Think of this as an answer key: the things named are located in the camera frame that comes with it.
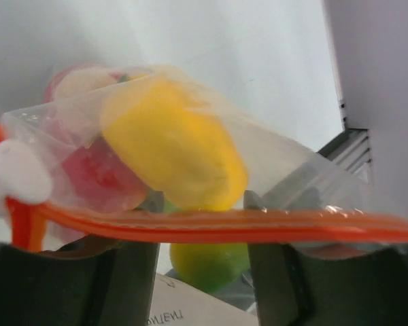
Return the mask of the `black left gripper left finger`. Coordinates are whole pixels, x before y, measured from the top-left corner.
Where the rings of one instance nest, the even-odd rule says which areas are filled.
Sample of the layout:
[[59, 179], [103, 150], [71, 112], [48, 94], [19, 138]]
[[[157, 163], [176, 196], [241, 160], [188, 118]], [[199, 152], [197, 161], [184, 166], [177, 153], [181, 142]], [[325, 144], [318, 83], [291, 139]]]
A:
[[145, 325], [158, 252], [98, 236], [41, 253], [0, 243], [0, 325]]

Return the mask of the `yellow green fake fruit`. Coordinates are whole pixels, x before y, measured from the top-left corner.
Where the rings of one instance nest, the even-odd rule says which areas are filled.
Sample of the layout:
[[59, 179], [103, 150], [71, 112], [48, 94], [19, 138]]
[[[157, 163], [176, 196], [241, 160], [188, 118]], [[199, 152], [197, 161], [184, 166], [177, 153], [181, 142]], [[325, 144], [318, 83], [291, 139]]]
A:
[[223, 289], [250, 269], [246, 243], [171, 243], [169, 258], [182, 282], [205, 293]]

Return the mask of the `yellow fake mango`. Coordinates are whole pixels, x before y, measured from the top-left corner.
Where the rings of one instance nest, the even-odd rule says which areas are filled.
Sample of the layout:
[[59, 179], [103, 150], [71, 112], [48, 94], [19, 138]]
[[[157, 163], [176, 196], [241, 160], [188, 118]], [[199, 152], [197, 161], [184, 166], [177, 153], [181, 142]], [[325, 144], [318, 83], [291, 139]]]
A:
[[220, 119], [196, 92], [164, 75], [112, 92], [100, 126], [118, 157], [180, 209], [228, 210], [248, 185], [247, 168]]

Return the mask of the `clear zip top bag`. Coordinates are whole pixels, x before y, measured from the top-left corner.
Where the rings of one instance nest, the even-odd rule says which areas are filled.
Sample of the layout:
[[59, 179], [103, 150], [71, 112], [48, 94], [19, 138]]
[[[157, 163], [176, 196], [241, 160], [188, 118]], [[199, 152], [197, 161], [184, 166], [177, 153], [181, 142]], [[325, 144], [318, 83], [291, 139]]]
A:
[[0, 119], [0, 325], [408, 325], [408, 213], [173, 67]]

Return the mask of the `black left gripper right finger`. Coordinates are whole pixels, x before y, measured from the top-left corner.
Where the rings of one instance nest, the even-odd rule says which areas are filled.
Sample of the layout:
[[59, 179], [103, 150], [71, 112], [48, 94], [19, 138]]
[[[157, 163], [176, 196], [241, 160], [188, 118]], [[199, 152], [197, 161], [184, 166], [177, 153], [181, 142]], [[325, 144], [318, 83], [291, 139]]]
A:
[[251, 244], [260, 325], [408, 325], [408, 244]]

